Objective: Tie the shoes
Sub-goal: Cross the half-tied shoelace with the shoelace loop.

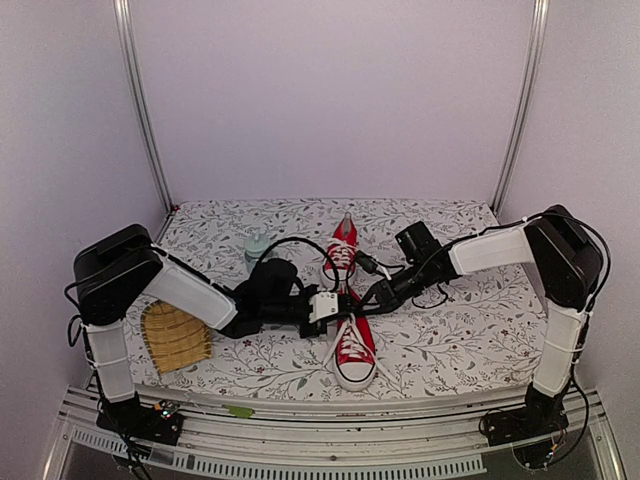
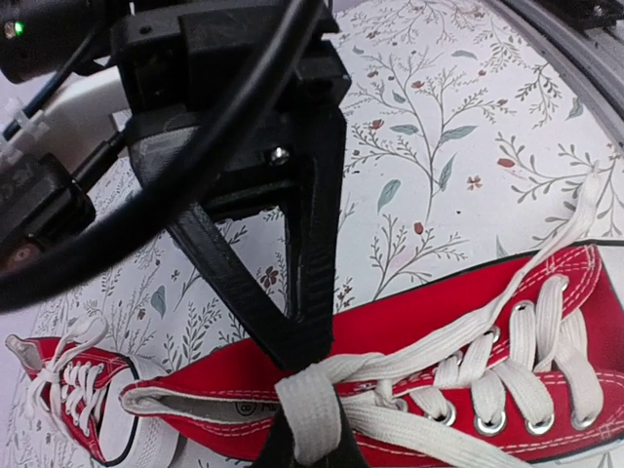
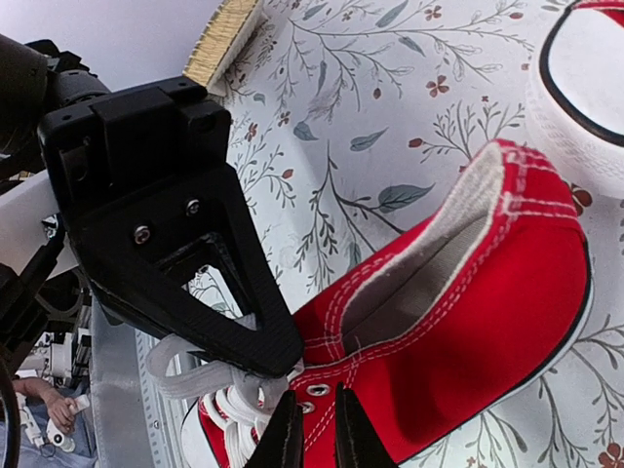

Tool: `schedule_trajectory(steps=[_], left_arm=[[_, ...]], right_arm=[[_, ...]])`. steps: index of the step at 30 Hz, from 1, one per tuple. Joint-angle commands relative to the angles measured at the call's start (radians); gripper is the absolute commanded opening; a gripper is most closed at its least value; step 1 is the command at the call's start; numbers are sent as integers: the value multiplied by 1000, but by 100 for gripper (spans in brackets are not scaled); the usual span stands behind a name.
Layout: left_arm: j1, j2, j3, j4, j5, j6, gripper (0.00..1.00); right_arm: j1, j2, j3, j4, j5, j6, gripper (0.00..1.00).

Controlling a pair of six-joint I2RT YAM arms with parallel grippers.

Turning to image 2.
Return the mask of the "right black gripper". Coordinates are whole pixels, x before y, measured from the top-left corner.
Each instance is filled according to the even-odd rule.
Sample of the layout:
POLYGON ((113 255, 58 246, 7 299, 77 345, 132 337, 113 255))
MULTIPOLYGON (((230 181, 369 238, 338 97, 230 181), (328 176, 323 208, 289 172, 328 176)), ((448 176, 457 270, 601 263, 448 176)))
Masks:
POLYGON ((218 181, 272 109, 305 119, 337 111, 350 86, 326 40, 337 30, 322 1, 195 1, 117 20, 111 55, 132 112, 180 103, 202 115, 192 139, 123 213, 179 214, 218 181))

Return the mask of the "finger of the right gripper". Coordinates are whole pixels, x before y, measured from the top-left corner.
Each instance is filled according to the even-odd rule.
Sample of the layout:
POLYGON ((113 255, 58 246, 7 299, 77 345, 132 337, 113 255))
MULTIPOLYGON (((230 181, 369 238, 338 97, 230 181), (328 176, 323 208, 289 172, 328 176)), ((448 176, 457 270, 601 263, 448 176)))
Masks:
POLYGON ((219 179, 168 231, 249 336, 281 370, 332 346, 332 294, 346 121, 336 105, 271 113, 219 179), (277 207, 285 217, 286 308, 280 310, 216 225, 277 207))

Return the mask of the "red sneaker with laces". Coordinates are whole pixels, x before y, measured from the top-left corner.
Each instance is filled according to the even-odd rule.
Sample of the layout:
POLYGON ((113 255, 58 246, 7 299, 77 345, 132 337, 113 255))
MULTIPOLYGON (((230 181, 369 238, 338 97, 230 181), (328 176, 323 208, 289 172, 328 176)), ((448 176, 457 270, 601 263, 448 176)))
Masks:
POLYGON ((166 372, 148 359, 101 348, 107 332, 106 319, 93 316, 61 336, 9 335, 5 345, 29 378, 24 411, 46 420, 101 467, 168 467, 178 432, 120 403, 128 385, 166 372))

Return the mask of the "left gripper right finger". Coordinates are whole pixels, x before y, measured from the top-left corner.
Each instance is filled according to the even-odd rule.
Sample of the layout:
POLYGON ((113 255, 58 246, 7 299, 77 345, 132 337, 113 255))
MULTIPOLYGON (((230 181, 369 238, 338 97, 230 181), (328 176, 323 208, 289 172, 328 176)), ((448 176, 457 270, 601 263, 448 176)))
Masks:
POLYGON ((358 447, 342 403, 338 403, 340 415, 340 440, 336 449, 316 463, 322 468, 368 468, 369 465, 358 447))

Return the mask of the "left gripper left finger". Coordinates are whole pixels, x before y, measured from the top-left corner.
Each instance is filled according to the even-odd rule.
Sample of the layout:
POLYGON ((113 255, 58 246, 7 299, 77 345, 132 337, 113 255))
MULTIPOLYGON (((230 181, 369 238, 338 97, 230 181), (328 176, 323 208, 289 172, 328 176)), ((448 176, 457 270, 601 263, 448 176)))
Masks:
POLYGON ((267 439, 253 468, 294 468, 293 434, 281 409, 275 414, 267 439))

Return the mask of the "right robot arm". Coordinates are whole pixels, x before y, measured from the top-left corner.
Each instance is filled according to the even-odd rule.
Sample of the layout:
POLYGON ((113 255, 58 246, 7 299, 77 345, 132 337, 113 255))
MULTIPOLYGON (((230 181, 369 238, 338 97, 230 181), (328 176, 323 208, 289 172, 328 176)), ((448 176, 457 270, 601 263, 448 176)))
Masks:
POLYGON ((326 357, 350 76, 326 1, 5 1, 1 309, 168 231, 283 370, 326 357))

